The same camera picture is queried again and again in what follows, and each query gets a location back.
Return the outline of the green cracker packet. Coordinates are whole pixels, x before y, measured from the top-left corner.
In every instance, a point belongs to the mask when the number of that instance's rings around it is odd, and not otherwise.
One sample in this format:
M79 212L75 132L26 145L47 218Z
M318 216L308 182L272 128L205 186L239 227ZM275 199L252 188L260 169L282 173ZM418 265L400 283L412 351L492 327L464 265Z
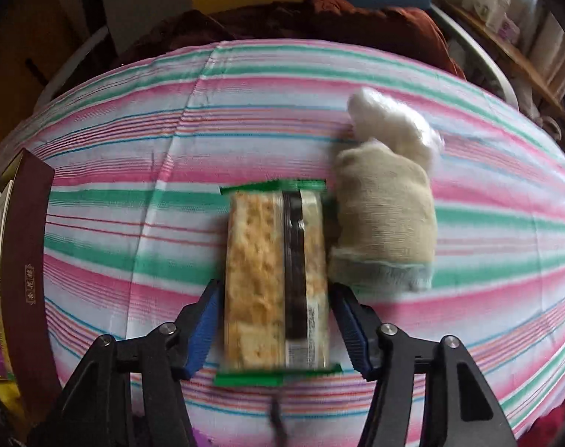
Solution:
M323 180L227 187L224 360L216 386L340 373L330 360Z

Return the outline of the beige knitted sock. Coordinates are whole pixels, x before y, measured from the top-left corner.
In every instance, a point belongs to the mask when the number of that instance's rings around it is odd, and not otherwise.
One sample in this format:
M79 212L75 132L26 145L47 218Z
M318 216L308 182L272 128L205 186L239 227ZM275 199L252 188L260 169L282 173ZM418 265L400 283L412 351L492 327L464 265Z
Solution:
M371 139L341 151L334 172L340 231L329 279L387 295L430 289L437 220L424 168Z

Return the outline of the striped pink green bedsheet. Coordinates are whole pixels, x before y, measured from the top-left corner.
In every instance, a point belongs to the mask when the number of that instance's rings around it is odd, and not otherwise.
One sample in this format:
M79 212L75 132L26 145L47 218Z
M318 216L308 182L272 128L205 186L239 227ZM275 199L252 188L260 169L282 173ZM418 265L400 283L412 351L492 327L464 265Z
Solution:
M512 445L565 400L565 155L474 86L309 41L83 83L51 169L46 442Z

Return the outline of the dark red blanket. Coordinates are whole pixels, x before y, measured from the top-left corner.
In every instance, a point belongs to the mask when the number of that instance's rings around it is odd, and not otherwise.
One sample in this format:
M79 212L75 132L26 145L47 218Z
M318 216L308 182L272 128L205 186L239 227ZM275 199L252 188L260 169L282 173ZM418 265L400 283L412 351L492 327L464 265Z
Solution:
M368 10L347 0L274 1L205 14L186 11L158 23L115 61L117 67L183 47L239 39L317 39L398 54L458 78L464 72L449 55L432 18L415 7Z

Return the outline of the wooden side table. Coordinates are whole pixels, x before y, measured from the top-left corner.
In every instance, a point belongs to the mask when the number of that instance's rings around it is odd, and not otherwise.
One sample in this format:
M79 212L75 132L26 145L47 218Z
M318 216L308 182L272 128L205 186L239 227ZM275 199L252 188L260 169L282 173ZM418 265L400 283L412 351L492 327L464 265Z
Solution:
M513 44L504 41L498 34L494 34L491 30L479 20L474 14L467 12L444 0L439 0L442 10L446 10L450 16L457 17L464 23L467 23L476 34L478 34L494 51L498 51L502 58L508 61L512 70L526 79L532 89L537 92L540 97L548 103L557 117L565 117L565 108L562 107L561 101L556 98L555 94L548 88L547 82L538 73L534 65L530 63L528 58L521 54L518 48Z

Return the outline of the white bottles on table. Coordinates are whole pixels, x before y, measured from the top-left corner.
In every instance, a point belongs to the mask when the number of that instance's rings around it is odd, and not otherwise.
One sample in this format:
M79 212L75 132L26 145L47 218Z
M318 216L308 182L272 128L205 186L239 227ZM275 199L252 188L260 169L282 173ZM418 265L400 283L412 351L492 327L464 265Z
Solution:
M493 34L510 44L517 44L520 28L508 17L510 3L511 0L463 0L461 7L474 14Z

